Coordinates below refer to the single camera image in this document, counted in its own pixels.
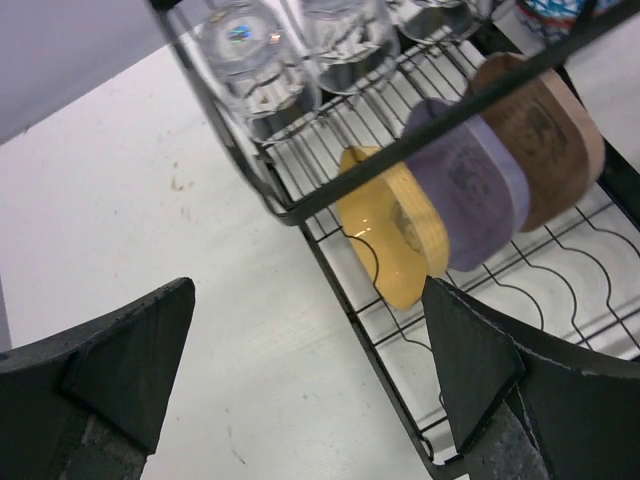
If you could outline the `purple textured bowl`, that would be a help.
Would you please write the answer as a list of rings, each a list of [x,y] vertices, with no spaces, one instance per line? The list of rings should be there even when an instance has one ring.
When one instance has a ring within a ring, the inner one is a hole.
[[[526,176],[480,115],[431,141],[404,163],[446,227],[453,270],[478,268],[506,246],[527,219]]]

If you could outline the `brown textured bowl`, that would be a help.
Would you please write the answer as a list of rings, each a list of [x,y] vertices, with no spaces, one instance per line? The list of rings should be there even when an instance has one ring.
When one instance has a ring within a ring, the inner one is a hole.
[[[522,232],[575,206],[603,171],[604,139],[553,69],[485,108],[481,116],[526,176],[530,207]]]

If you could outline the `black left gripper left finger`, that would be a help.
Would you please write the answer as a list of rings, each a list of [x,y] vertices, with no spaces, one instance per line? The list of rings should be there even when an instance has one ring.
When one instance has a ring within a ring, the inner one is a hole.
[[[140,478],[158,446],[194,307],[194,282],[177,278],[2,353],[2,478]]]

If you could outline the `blue triangle patterned bowl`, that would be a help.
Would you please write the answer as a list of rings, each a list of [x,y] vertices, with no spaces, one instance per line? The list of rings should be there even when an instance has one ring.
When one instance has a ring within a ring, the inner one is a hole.
[[[585,4],[585,1],[518,0],[515,14],[526,30],[550,44],[571,32]]]

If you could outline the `yellow textured bowl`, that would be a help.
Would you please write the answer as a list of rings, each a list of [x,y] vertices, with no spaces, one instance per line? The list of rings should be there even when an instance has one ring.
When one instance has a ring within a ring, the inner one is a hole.
[[[405,163],[339,199],[336,210],[361,264],[392,307],[411,308],[426,278],[446,272],[448,232]]]

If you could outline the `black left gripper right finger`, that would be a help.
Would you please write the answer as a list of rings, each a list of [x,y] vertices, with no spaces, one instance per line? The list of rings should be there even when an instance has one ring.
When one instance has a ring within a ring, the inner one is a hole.
[[[443,280],[422,304],[472,479],[636,479],[639,365],[494,310]]]

